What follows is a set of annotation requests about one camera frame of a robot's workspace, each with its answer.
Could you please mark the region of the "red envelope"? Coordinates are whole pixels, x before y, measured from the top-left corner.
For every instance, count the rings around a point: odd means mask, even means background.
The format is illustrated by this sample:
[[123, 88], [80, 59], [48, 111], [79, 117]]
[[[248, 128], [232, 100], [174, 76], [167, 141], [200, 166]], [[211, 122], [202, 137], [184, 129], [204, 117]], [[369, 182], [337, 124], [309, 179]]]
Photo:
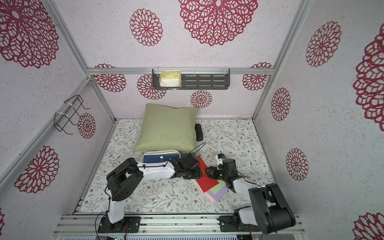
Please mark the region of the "red envelope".
[[198, 156], [198, 160], [200, 163], [199, 167], [201, 168], [203, 175], [200, 179], [197, 179], [196, 181], [197, 181], [197, 184], [199, 185], [199, 187], [201, 188], [201, 190], [203, 191], [203, 193], [206, 193], [207, 191], [209, 191], [213, 187], [217, 186], [219, 184], [219, 181], [214, 180], [214, 179], [210, 179], [205, 172], [207, 165], [203, 161], [202, 157]]

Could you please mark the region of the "dark blue envelope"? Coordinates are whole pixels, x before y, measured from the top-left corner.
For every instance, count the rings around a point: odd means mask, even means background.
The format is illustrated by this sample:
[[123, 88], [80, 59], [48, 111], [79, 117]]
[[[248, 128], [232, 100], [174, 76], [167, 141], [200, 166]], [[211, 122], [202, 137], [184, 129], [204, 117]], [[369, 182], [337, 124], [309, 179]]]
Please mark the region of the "dark blue envelope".
[[145, 154], [143, 155], [143, 163], [146, 163], [146, 164], [164, 163], [169, 160], [177, 160], [180, 157], [181, 155], [179, 152]]

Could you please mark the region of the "light green envelope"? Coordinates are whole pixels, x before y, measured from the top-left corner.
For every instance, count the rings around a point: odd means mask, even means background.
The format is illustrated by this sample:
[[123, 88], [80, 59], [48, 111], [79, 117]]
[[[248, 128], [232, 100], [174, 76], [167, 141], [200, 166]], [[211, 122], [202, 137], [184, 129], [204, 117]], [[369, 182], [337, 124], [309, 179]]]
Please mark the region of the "light green envelope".
[[219, 183], [207, 191], [209, 194], [216, 195], [221, 189], [223, 189], [226, 186], [226, 183], [224, 181], [219, 181]]

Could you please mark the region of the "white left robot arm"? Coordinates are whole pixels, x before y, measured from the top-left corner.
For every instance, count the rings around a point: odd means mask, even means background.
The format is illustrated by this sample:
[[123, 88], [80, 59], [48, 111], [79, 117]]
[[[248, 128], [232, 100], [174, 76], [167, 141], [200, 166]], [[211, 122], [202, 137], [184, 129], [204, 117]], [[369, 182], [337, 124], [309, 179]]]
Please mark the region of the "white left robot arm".
[[123, 220], [126, 199], [141, 182], [180, 178], [197, 180], [202, 176], [200, 161], [195, 155], [160, 163], [138, 163], [134, 158], [128, 158], [107, 175], [104, 192], [109, 198], [108, 223], [116, 224]]

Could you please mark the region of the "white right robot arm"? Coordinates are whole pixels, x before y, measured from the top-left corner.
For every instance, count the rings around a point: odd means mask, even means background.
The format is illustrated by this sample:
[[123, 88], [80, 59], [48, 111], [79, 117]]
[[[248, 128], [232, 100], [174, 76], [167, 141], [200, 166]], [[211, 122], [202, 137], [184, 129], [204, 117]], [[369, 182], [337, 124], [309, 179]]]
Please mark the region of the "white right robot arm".
[[251, 202], [248, 207], [234, 210], [231, 216], [218, 218], [222, 232], [256, 231], [267, 235], [296, 225], [295, 215], [277, 184], [252, 183], [234, 169], [209, 167], [205, 173], [210, 179], [224, 181], [232, 192]]

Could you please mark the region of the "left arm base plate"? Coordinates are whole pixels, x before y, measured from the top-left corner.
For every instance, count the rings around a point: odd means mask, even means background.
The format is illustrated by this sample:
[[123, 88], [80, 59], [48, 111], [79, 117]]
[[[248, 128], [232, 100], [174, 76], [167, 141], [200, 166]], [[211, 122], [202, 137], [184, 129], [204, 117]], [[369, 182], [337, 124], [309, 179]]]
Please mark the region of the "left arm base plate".
[[138, 233], [141, 217], [124, 217], [112, 224], [108, 217], [102, 217], [97, 228], [98, 234]]

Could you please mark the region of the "lilac envelope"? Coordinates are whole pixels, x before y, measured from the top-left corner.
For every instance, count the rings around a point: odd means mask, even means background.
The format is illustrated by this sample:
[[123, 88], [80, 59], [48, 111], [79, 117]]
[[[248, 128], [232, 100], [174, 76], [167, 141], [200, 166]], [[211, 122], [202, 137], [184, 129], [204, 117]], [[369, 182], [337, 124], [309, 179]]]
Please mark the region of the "lilac envelope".
[[215, 203], [215, 202], [219, 202], [223, 197], [224, 197], [224, 195], [228, 192], [229, 190], [228, 190], [228, 188], [225, 186], [223, 189], [221, 189], [216, 195], [213, 195], [213, 194], [209, 194], [209, 193], [207, 193], [209, 196], [207, 196], [208, 197], [208, 199], [211, 201], [211, 202], [213, 202], [213, 203]]

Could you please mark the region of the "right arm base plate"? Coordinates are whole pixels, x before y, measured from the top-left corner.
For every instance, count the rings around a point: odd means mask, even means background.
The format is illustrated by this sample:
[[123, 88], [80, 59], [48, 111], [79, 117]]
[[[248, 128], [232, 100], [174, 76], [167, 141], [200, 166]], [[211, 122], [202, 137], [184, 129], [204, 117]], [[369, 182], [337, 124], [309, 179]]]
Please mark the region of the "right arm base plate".
[[260, 228], [256, 225], [244, 224], [240, 221], [239, 217], [232, 216], [219, 216], [221, 232], [260, 232]]

